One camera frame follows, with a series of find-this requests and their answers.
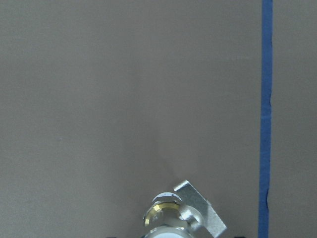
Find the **brown paper table cover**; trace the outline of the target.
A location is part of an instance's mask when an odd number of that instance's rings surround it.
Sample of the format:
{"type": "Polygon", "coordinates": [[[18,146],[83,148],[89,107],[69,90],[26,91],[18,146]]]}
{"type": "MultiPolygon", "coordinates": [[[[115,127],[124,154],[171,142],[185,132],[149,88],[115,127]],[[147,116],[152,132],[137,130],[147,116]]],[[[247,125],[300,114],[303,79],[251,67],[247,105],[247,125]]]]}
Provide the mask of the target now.
{"type": "MultiPolygon", "coordinates": [[[[317,3],[273,1],[268,238],[317,235],[317,3]]],[[[187,179],[258,238],[262,0],[3,0],[0,235],[138,238],[187,179]]]]}

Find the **PPR valve with metal handle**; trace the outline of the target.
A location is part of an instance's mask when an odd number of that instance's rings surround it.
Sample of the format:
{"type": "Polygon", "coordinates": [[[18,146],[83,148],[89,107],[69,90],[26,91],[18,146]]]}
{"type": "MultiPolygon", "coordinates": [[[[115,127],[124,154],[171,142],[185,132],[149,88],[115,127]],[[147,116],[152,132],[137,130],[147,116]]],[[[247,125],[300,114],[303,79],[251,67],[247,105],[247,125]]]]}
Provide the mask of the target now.
{"type": "Polygon", "coordinates": [[[227,226],[188,181],[158,194],[143,217],[144,238],[217,238],[227,226]]]}

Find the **blue tape grid lines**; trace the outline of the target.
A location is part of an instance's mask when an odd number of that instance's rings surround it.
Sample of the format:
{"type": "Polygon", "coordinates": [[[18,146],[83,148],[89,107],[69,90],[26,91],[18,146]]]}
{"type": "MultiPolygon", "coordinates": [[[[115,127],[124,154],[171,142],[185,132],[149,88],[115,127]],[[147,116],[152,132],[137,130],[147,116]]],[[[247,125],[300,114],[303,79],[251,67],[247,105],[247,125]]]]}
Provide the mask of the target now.
{"type": "Polygon", "coordinates": [[[271,159],[271,93],[273,67],[273,1],[262,1],[261,42],[261,127],[259,169],[258,237],[269,237],[268,195],[270,189],[271,159]]]}

